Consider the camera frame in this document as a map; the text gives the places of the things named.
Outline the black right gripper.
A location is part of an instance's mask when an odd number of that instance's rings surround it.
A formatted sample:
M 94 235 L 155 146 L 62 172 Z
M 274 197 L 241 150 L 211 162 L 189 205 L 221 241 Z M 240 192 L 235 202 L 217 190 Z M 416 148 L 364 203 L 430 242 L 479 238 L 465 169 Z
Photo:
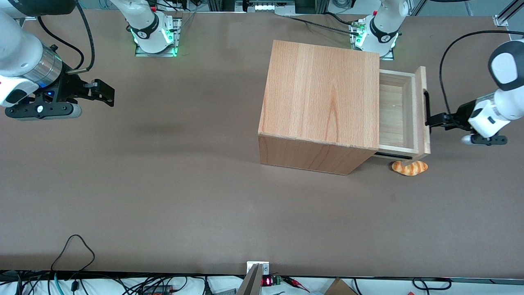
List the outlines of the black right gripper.
M 62 75 L 54 83 L 41 90 L 44 102 L 79 103 L 79 99 L 101 101 L 111 108 L 115 103 L 115 90 L 101 79 L 87 83 L 78 75 Z

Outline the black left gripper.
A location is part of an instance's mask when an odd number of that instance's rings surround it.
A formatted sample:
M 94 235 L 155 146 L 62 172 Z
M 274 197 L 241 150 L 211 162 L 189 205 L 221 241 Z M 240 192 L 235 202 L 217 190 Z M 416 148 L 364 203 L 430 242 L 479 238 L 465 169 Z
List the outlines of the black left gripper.
M 464 103 L 457 108 L 457 111 L 453 114 L 439 113 L 436 115 L 429 116 L 425 125 L 429 127 L 444 127 L 445 131 L 451 129 L 462 129 L 467 132 L 472 132 L 473 127 L 469 123 L 469 118 L 473 114 L 476 100 Z

